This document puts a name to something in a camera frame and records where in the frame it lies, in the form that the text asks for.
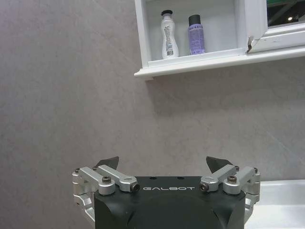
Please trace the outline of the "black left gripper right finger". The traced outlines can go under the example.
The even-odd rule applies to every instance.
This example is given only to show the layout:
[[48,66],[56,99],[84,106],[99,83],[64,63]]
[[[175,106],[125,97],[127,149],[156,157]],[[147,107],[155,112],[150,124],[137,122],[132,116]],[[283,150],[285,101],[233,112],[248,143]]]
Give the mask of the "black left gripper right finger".
[[204,193],[216,192],[220,185],[228,195],[245,193],[245,214],[247,221],[253,213],[254,205],[260,200],[261,174],[256,167],[245,167],[233,165],[226,159],[206,157],[207,165],[211,175],[201,177],[200,190]]

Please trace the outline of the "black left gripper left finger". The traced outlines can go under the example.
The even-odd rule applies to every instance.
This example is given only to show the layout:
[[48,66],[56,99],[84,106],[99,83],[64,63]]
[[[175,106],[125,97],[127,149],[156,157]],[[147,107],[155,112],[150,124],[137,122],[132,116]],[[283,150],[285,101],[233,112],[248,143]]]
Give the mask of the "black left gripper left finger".
[[73,199],[89,222],[95,222],[94,193],[112,195],[116,188],[126,193],[139,191],[137,178],[117,170],[119,157],[100,160],[93,168],[81,167],[72,173]]

